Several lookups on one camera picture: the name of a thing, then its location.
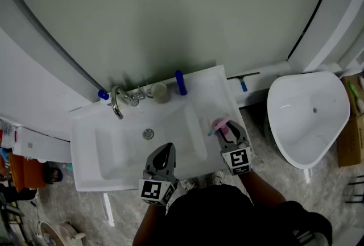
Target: toothbrush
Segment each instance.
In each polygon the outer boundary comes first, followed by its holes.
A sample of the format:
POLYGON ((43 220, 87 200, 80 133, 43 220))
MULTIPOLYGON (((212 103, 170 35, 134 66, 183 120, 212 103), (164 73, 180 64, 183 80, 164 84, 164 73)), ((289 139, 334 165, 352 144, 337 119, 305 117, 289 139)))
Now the toothbrush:
POLYGON ((364 77, 358 76, 358 81, 362 90, 364 90, 364 77))
POLYGON ((219 121, 207 134, 208 136, 211 136, 216 133, 217 130, 219 130, 221 127, 225 126, 226 123, 230 120, 230 118, 225 118, 221 121, 219 121))
POLYGON ((353 93, 354 97, 355 97, 355 101, 357 103, 357 109, 358 111, 363 114, 364 113, 364 102, 359 99, 359 94, 357 92, 357 89, 355 88, 355 86, 349 81, 349 87, 351 92, 353 93))

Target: white sink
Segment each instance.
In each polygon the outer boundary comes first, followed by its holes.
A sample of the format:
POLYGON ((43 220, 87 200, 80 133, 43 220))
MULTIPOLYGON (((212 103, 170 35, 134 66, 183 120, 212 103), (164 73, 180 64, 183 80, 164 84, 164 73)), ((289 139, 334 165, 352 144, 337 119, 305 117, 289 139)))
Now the white sink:
POLYGON ((223 66, 184 76, 186 96, 176 94, 175 79, 164 81, 171 100, 158 104, 143 99, 137 107, 123 105, 119 120, 101 103, 71 112, 71 149, 79 191, 137 189, 148 155, 172 142, 176 147, 175 176, 181 180, 224 168, 212 121, 230 117, 245 127, 230 92, 223 66), (143 137, 152 129, 154 137, 143 137))
POLYGON ((140 176, 146 166, 150 153, 163 144, 172 142, 178 150, 176 172, 188 170, 207 157, 204 139, 198 118, 189 101, 176 99, 173 102, 159 105, 148 99, 146 112, 140 108, 130 111, 122 121, 96 127, 96 148, 102 178, 140 176), (152 129, 154 137, 147 140, 143 137, 145 129, 152 129))

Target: small cup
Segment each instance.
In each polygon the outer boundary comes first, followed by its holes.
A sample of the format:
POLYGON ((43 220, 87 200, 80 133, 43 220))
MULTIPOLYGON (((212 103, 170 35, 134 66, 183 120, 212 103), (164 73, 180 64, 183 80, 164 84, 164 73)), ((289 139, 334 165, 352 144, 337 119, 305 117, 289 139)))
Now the small cup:
POLYGON ((171 99, 167 85, 162 82, 156 82, 152 85, 151 95, 157 103, 166 103, 171 99))

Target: toilet bowl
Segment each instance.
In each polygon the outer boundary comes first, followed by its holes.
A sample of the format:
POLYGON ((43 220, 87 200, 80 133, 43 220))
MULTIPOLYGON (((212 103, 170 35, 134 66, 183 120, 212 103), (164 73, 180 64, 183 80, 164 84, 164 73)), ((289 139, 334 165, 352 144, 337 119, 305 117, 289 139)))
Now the toilet bowl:
POLYGON ((283 76, 273 82, 268 119, 277 147, 293 166, 315 166, 348 122, 350 105, 331 72, 283 76))

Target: chrome faucet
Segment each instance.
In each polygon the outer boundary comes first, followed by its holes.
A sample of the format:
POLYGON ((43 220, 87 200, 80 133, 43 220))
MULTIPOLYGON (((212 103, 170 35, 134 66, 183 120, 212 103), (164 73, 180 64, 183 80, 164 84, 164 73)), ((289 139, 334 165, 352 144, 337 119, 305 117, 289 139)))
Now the chrome faucet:
POLYGON ((119 92, 119 96, 122 98, 123 101, 126 102, 127 105, 132 107, 136 107, 139 104, 140 99, 145 99, 146 95, 143 90, 139 88, 139 91, 133 95, 125 92, 120 86, 115 85, 111 90, 111 107, 115 115, 121 120, 124 118, 122 113, 119 110, 118 103, 117 103, 117 93, 119 92))

